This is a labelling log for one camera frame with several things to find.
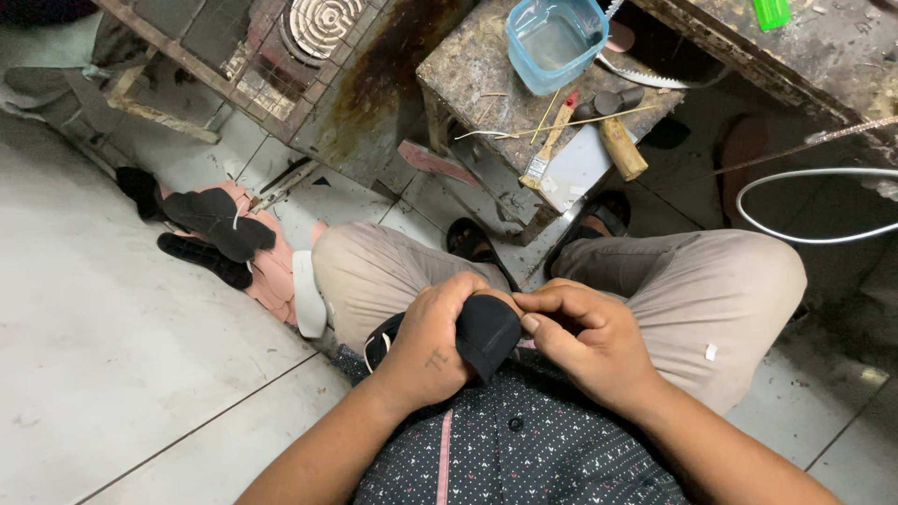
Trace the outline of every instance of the shirt button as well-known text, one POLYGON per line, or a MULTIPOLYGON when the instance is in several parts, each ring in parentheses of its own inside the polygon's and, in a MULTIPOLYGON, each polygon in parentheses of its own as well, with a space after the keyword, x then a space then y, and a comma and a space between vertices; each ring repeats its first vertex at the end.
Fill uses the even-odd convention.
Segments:
POLYGON ((508 420, 508 429, 512 431, 520 431, 524 427, 524 421, 519 417, 513 417, 508 420))

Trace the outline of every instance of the pile of insoles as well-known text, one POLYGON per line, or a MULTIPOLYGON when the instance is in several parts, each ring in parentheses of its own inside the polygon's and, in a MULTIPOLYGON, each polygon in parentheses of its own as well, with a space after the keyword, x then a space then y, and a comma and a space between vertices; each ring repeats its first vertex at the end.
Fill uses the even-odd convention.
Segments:
POLYGON ((164 233, 159 248, 213 271, 228 286, 244 290, 279 321, 296 323, 293 249, 277 220, 249 211, 251 196, 228 180, 187 193, 169 193, 152 174, 122 167, 122 191, 144 220, 171 221, 185 231, 164 233))

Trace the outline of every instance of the dark patterned shirt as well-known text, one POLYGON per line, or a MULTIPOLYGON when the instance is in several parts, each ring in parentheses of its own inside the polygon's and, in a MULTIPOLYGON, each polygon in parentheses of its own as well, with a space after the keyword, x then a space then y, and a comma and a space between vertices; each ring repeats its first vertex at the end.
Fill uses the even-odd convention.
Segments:
MULTIPOLYGON (((333 364, 354 381, 367 376, 345 346, 333 364)), ((646 447, 538 351, 518 348, 490 385, 405 420, 355 503, 687 503, 646 447)))

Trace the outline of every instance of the wooden handle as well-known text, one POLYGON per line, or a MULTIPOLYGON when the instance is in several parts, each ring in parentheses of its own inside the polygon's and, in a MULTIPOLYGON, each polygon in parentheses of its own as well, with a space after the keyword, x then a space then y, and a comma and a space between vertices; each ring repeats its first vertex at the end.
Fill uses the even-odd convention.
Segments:
MULTIPOLYGON (((571 93, 570 96, 565 99, 561 104, 558 116, 555 116, 555 122, 552 123, 552 126, 563 125, 570 120, 570 117, 574 114, 573 105, 576 99, 577 92, 571 93)), ((562 131, 564 131, 563 128, 555 128, 549 132, 549 136, 546 137, 546 143, 542 145, 542 149, 540 149, 540 153, 538 154, 540 158, 546 160, 551 159, 552 146, 555 144, 555 141, 559 139, 562 131)))
POLYGON ((599 122, 599 138, 614 160, 624 181, 632 181, 648 168, 648 163, 629 139, 621 120, 610 118, 599 122))

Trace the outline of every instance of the khaki pants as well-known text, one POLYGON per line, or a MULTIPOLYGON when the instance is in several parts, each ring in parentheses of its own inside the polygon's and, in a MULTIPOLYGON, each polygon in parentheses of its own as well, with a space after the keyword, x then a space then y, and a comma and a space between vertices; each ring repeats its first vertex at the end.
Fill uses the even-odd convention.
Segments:
MULTIPOLYGON (((423 287, 458 271, 472 270, 491 287, 510 291, 493 266, 369 223, 328 229, 312 260, 337 340, 358 352, 368 334, 404 311, 423 287)), ((748 391, 806 286, 791 247, 739 230, 581 239, 565 247, 553 269, 628 298, 661 375, 721 414, 748 391), (705 359, 709 344, 718 348, 713 361, 705 359)))

